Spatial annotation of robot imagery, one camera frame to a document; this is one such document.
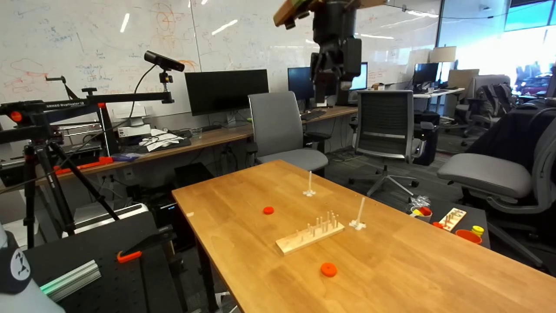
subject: orange clamp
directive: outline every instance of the orange clamp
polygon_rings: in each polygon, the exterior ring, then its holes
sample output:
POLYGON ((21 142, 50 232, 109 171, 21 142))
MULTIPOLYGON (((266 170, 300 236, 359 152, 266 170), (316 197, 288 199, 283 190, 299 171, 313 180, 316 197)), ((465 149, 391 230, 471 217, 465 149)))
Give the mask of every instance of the orange clamp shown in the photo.
POLYGON ((141 250, 135 250, 135 251, 130 251, 130 253, 125 253, 125 255, 121 255, 121 250, 116 253, 116 260, 120 262, 120 263, 125 263, 125 262, 130 262, 130 260, 135 260, 135 258, 139 258, 142 255, 142 251, 141 250))

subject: desk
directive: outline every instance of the desk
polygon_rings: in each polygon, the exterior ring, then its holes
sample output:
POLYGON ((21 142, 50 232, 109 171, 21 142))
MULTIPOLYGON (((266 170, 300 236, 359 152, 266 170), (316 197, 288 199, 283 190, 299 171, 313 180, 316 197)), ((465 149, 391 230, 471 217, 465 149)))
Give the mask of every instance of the desk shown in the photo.
POLYGON ((26 251, 38 284, 95 258, 101 277, 59 303, 68 310, 180 310, 180 302, 161 244, 142 250, 142 258, 120 265, 116 251, 156 232, 149 213, 123 218, 26 251))
POLYGON ((436 104, 439 100, 441 95, 458 95, 460 91, 464 91, 465 88, 464 86, 458 86, 458 88, 446 88, 446 90, 439 90, 439 91, 424 91, 424 93, 413 93, 413 98, 425 98, 427 100, 427 109, 431 109, 431 98, 436 98, 436 104))
POLYGON ((366 197, 363 230, 346 227, 281 253, 276 239, 333 210, 347 223, 361 194, 269 161, 174 189, 180 210, 247 313, 545 310, 556 279, 366 197), (319 274, 321 262, 339 267, 319 274))
MULTIPOLYGON (((332 117, 349 116, 349 114, 356 114, 356 112, 358 112, 358 107, 352 107, 352 105, 333 105, 333 107, 326 107, 326 110, 323 114, 306 121, 306 124, 332 119, 332 117)), ((97 173, 97 171, 106 171, 106 170, 116 170, 116 168, 128 166, 134 163, 146 163, 146 161, 154 161, 154 159, 161 159, 161 157, 168 157, 168 156, 175 156, 175 154, 184 154, 184 152, 191 152, 191 150, 198 150, 198 149, 207 149, 207 147, 213 147, 213 145, 247 140, 252 135, 253 135, 253 131, 252 131, 250 123, 240 123, 236 126, 222 126, 222 128, 203 131, 203 137, 200 140, 193 140, 189 145, 177 145, 177 147, 170 147, 170 149, 151 150, 151 152, 141 154, 132 163, 113 161, 108 164, 85 168, 81 171, 83 173, 97 173)), ((69 173, 62 173, 57 177, 62 180, 66 177, 73 177, 73 173, 69 171, 69 173)))
POLYGON ((358 112, 358 105, 332 105, 332 107, 325 107, 323 114, 319 114, 318 117, 307 119, 306 123, 318 123, 323 119, 349 116, 356 112, 358 112))

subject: wall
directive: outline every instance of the wall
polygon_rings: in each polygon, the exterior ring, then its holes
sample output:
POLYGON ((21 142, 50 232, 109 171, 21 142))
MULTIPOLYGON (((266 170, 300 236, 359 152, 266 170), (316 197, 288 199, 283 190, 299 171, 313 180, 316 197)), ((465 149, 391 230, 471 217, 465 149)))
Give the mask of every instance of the wall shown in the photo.
MULTIPOLYGON (((286 88, 286 67, 307 65, 318 44, 313 37, 313 17, 297 20, 293 29, 276 27, 273 13, 283 0, 10 0, 0 3, 0 102, 24 98, 64 98, 61 83, 47 83, 45 74, 68 77, 69 86, 99 91, 132 91, 149 67, 144 50, 154 50, 184 60, 187 70, 266 67, 271 90, 286 88), (120 32, 121 17, 130 13, 120 32)), ((434 44, 436 18, 410 15, 401 10, 438 13, 439 0, 392 0, 391 6, 358 10, 356 32, 363 39, 363 60, 370 62, 370 83, 405 84, 415 62, 424 62, 434 44)), ((142 102, 151 119, 167 116, 163 126, 184 128, 208 123, 217 116, 191 116, 182 72, 172 72, 168 84, 175 104, 142 102)), ((141 91, 160 90, 158 69, 141 84, 141 91)), ((311 130, 335 131, 328 149, 347 145, 347 119, 311 124, 311 130)), ((172 171, 165 164, 154 180, 172 171)), ((149 170, 137 170, 146 180, 149 170)), ((71 182, 71 206, 90 201, 71 182)))
POLYGON ((439 0, 391 0, 386 6, 358 10, 370 83, 408 84, 413 65, 425 62, 434 46, 438 10, 439 0))
POLYGON ((500 72, 507 58, 504 34, 505 0, 445 0, 438 44, 455 44, 458 67, 500 72))

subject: tripod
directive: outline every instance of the tripod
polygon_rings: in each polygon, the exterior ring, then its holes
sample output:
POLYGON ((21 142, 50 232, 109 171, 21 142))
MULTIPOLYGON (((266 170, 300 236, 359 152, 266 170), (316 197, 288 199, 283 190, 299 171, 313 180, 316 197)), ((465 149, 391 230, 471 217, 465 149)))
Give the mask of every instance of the tripod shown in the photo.
POLYGON ((28 230, 28 248, 35 246, 35 180, 36 180, 36 164, 41 166, 45 171, 45 178, 48 183, 48 189, 54 196, 54 201, 57 204, 57 210, 62 218, 62 230, 66 230, 69 236, 74 234, 74 220, 73 213, 69 210, 68 199, 64 196, 64 190, 61 187, 61 182, 54 171, 54 166, 50 163, 52 156, 57 156, 59 159, 64 159, 68 166, 71 168, 73 175, 78 177, 78 180, 88 189, 88 192, 102 204, 102 208, 118 220, 120 217, 114 213, 114 210, 104 201, 104 196, 90 183, 90 180, 76 168, 76 164, 66 156, 66 152, 52 140, 43 142, 31 142, 24 147, 24 197, 26 197, 26 217, 24 225, 28 230))

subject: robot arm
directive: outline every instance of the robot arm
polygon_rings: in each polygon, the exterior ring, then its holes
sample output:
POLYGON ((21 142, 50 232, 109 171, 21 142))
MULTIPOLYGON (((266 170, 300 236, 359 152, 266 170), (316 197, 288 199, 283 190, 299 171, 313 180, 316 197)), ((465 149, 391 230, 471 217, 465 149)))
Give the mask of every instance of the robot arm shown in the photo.
POLYGON ((361 39, 354 37, 356 8, 384 4, 386 0, 285 0, 274 13, 274 24, 295 27, 295 18, 314 11, 313 39, 319 51, 311 53, 314 100, 323 102, 335 93, 346 104, 351 79, 359 74, 361 39))

